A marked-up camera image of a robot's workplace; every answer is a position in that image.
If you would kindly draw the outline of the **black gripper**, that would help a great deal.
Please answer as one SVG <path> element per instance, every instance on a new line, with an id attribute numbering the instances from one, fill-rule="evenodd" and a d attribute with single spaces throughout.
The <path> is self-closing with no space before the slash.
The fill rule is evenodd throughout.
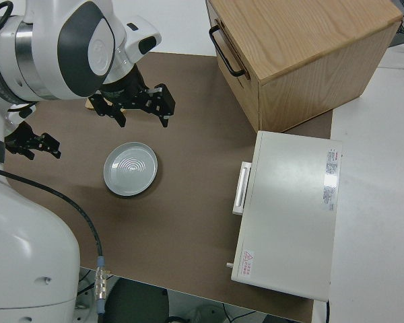
<path id="1" fill-rule="evenodd" d="M 34 159 L 34 153 L 30 149 L 45 151 L 59 159 L 61 152 L 60 143 L 48 133 L 36 136 L 32 127 L 25 121 L 20 123 L 16 130 L 5 137 L 5 148 L 10 153 L 22 155 L 29 160 Z"/>
<path id="2" fill-rule="evenodd" d="M 109 105 L 105 99 L 109 102 L 131 101 L 129 109 L 156 115 L 164 128 L 168 126 L 169 118 L 174 115 L 176 102 L 167 86 L 161 83 L 153 89 L 147 89 L 137 65 L 118 81 L 103 84 L 99 91 L 101 94 L 93 94 L 88 101 L 97 115 L 115 119 L 120 127 L 124 127 L 126 123 L 124 114 L 120 108 Z"/>

